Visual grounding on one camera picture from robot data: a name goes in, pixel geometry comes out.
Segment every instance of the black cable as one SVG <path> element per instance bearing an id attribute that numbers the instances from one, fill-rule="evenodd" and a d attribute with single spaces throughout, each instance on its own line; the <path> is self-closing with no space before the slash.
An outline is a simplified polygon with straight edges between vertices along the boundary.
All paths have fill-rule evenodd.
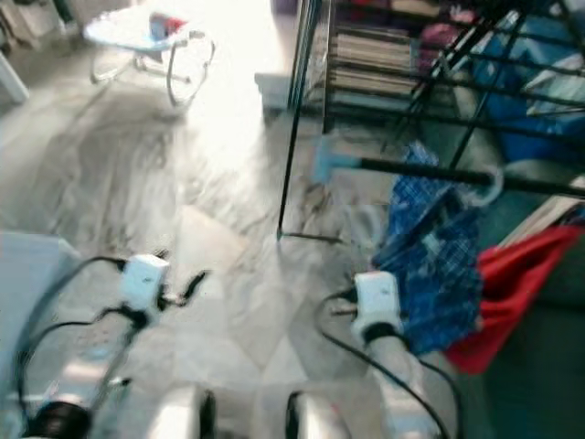
<path id="1" fill-rule="evenodd" d="M 64 322 L 51 325 L 43 332 L 41 332 L 37 337 L 31 340 L 29 345 L 18 354 L 16 368 L 16 393 L 18 397 L 18 406 L 22 412 L 26 427 L 28 427 L 32 422 L 30 410 L 28 408 L 27 401 L 25 400 L 27 366 L 30 360 L 33 358 L 38 345 L 43 340 L 43 338 L 56 329 L 61 327 L 87 327 L 92 323 L 93 322 Z"/>
<path id="2" fill-rule="evenodd" d="M 437 424 L 437 427 L 439 428 L 439 431 L 441 434 L 441 439 L 450 439 L 451 437 L 449 436 L 447 427 L 445 426 L 445 424 L 442 421 L 439 414 L 437 412 L 435 412 L 435 410 L 426 401 L 424 401 L 417 394 L 417 392 L 415 392 L 406 382 L 404 382 L 399 377 L 394 375 L 392 372 L 390 372 L 388 369 L 386 369 L 382 364 L 380 364 L 379 362 L 372 359 L 368 354 L 362 352 L 359 349 L 356 349 L 356 348 L 353 348 L 352 346 L 347 345 L 345 342 L 339 340 L 338 338 L 332 336 L 331 334 L 329 334 L 327 331 L 324 330 L 323 325 L 321 324 L 321 314 L 323 313 L 325 306 L 331 300 L 341 299 L 341 298 L 345 298 L 345 297 L 346 297 L 346 295 L 344 293 L 332 294 L 332 295 L 326 297 L 325 299 L 323 299 L 319 303 L 319 305 L 315 309 L 315 314 L 314 314 L 314 323 L 315 323 L 317 331 L 319 331 L 319 333 L 324 338 L 329 340 L 334 345 L 340 347 L 343 350 L 346 350 L 350 354 L 354 355 L 358 359 L 361 359 L 369 366 L 379 370 L 383 375 L 385 375 L 386 377 L 388 377 L 389 379 L 394 381 L 401 389 L 403 389 L 412 398 L 414 398 L 424 408 L 424 410 L 429 414 L 429 416 L 432 418 L 432 420 Z"/>
<path id="3" fill-rule="evenodd" d="M 25 401 L 26 368 L 28 362 L 32 359 L 32 356 L 34 355 L 34 352 L 37 349 L 38 344 L 42 341 L 44 337 L 46 337 L 50 332 L 56 329 L 68 326 L 88 326 L 95 323 L 99 319 L 103 318 L 106 314 L 115 311 L 112 309 L 104 310 L 98 316 L 96 316 L 94 320 L 90 322 L 72 321 L 54 324 L 44 329 L 35 338 L 31 339 L 30 337 L 30 334 L 32 333 L 32 326 L 39 320 L 40 315 L 45 311 L 48 303 L 50 303 L 57 295 L 59 295 L 61 291 L 85 268 L 87 268 L 89 265 L 95 262 L 109 262 L 113 264 L 116 267 L 116 269 L 120 272 L 123 271 L 126 264 L 126 261 L 124 259 L 112 258 L 109 256 L 96 256 L 83 261 L 77 267 L 75 267 L 70 272 L 66 273 L 64 276 L 62 276 L 55 283 L 51 284 L 47 288 L 45 293 L 41 296 L 41 299 L 37 302 L 32 312 L 30 313 L 27 323 L 25 324 L 23 330 L 20 333 L 19 340 L 17 343 L 20 349 L 18 350 L 19 353 L 16 357 L 16 392 L 18 398 L 18 405 L 22 411 L 26 426 L 29 426 L 31 421 L 28 405 L 27 402 Z"/>
<path id="4" fill-rule="evenodd" d="M 432 370 L 437 375 L 441 376 L 447 385 L 449 385 L 453 399 L 455 401 L 455 412 L 457 414 L 457 439 L 464 439 L 465 433 L 463 425 L 463 399 L 459 389 L 457 389 L 457 384 L 455 384 L 453 378 L 451 378 L 444 370 L 441 370 L 433 364 L 428 363 L 424 359 L 418 359 L 418 361 L 422 367 L 427 368 L 428 370 Z"/>

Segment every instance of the clothes drying rack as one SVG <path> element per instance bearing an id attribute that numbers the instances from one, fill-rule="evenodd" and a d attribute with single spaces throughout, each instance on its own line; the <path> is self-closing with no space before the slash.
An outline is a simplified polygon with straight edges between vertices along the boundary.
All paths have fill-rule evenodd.
<path id="1" fill-rule="evenodd" d="M 491 174 L 456 169 L 473 130 L 476 128 L 534 138 L 553 138 L 572 148 L 581 146 L 582 141 L 570 135 L 540 132 L 510 124 L 495 123 L 482 117 L 487 101 L 493 94 L 523 97 L 532 102 L 549 102 L 567 108 L 567 112 L 585 112 L 585 102 L 531 91 L 508 90 L 498 86 L 498 79 L 503 66 L 506 65 L 585 77 L 585 41 L 565 1 L 550 1 L 545 5 L 545 2 L 540 2 L 540 5 L 534 5 L 534 3 L 531 0 L 483 1 L 479 5 L 474 5 L 474 9 L 478 13 L 476 18 L 470 23 L 463 23 L 447 17 L 390 9 L 388 7 L 390 2 L 385 6 L 372 6 L 358 5 L 350 0 L 301 0 L 288 96 L 288 108 L 293 114 L 292 129 L 284 174 L 277 238 L 296 237 L 332 243 L 340 242 L 335 237 L 283 230 L 299 122 L 303 114 L 305 99 L 315 88 L 320 88 L 322 93 L 320 109 L 322 134 L 330 134 L 334 129 L 335 120 L 342 118 L 381 125 L 395 132 L 401 132 L 409 123 L 415 121 L 448 123 L 465 127 L 464 134 L 448 167 L 421 166 L 396 160 L 360 158 L 359 165 L 356 166 L 358 169 L 489 186 L 493 183 Z M 562 23 L 567 29 L 569 38 L 557 38 L 523 31 L 523 24 L 529 16 Z M 400 23 L 415 23 L 421 27 L 432 23 L 445 23 L 461 30 L 457 38 L 447 48 L 432 44 L 425 45 L 425 48 L 440 49 L 441 51 L 432 63 L 430 71 L 427 74 L 422 74 L 416 72 L 409 63 L 404 62 L 404 48 L 410 47 L 412 38 L 409 37 L 408 32 L 388 29 L 387 22 L 389 20 L 398 20 Z M 325 34 L 324 48 L 316 48 L 318 45 L 315 44 L 315 41 L 319 37 L 315 35 L 319 32 Z M 507 38 L 501 56 L 483 54 L 481 51 L 474 50 L 491 35 L 503 35 Z M 574 48 L 582 56 L 583 63 L 578 69 L 570 69 L 511 57 L 513 47 L 519 38 L 532 39 L 564 48 Z M 344 48 L 344 45 L 352 43 L 355 44 L 353 50 L 347 46 Z M 323 71 L 318 72 L 317 80 L 308 80 L 311 61 L 315 57 L 322 57 L 321 53 L 317 54 L 319 50 L 324 52 Z M 481 84 L 474 80 L 461 80 L 453 77 L 452 73 L 462 64 L 475 60 L 494 63 L 495 71 L 491 76 L 490 83 Z M 446 91 L 452 92 L 454 87 L 464 87 L 482 93 L 471 118 L 441 112 L 441 108 L 443 110 L 445 108 L 445 100 L 437 99 L 437 96 L 441 97 L 441 94 Z M 380 109 L 379 105 L 368 107 L 361 103 L 343 102 L 337 99 L 343 93 L 382 98 L 392 102 L 392 104 Z M 521 177 L 505 177 L 504 190 L 585 199 L 584 189 Z"/>

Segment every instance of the red fabric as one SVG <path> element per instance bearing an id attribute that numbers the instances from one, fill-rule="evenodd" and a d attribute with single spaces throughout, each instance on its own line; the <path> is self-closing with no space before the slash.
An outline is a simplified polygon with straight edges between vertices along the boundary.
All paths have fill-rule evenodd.
<path id="1" fill-rule="evenodd" d="M 168 35 L 172 35 L 185 24 L 185 20 L 181 20 L 179 18 L 168 18 L 165 23 L 166 33 Z"/>
<path id="2" fill-rule="evenodd" d="M 353 4 L 355 5 L 364 5 L 364 6 L 368 6 L 368 5 L 375 5 L 374 4 L 374 0 L 352 0 Z M 351 12 L 351 19 L 354 21 L 359 21 L 362 20 L 364 18 L 364 14 L 360 11 L 352 11 Z"/>
<path id="3" fill-rule="evenodd" d="M 553 227 L 509 247 L 483 252 L 479 270 L 484 277 L 480 305 L 484 326 L 447 349 L 451 363 L 467 373 L 485 371 L 550 272 L 583 231 L 577 226 Z"/>

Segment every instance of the blue plaid fabric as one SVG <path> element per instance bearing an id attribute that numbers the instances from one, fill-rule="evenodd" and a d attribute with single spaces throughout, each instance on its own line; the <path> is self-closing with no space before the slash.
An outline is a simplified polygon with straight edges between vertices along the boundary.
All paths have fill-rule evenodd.
<path id="1" fill-rule="evenodd" d="M 420 144 L 406 161 L 437 165 Z M 448 181 L 400 176 L 387 238 L 372 263 L 399 282 L 404 335 L 416 355 L 444 349 L 474 330 L 483 279 L 476 263 L 478 208 Z"/>
<path id="2" fill-rule="evenodd" d="M 559 226 L 582 226 L 585 225 L 585 206 L 578 204 L 565 213 L 558 221 Z"/>

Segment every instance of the baby bouncer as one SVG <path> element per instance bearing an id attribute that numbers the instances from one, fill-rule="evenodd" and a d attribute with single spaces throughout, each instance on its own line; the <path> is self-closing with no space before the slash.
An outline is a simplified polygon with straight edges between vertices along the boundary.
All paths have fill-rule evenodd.
<path id="1" fill-rule="evenodd" d="M 175 107 L 192 102 L 207 78 L 207 68 L 216 50 L 211 38 L 194 23 L 143 6 L 101 14 L 85 26 L 83 35 L 102 48 L 132 52 L 137 70 L 165 77 L 168 96 Z M 196 69 L 177 74 L 178 59 L 193 56 L 200 63 L 200 74 L 195 74 Z M 98 57 L 96 51 L 90 72 L 93 83 L 113 80 L 128 67 L 124 63 L 98 72 Z"/>

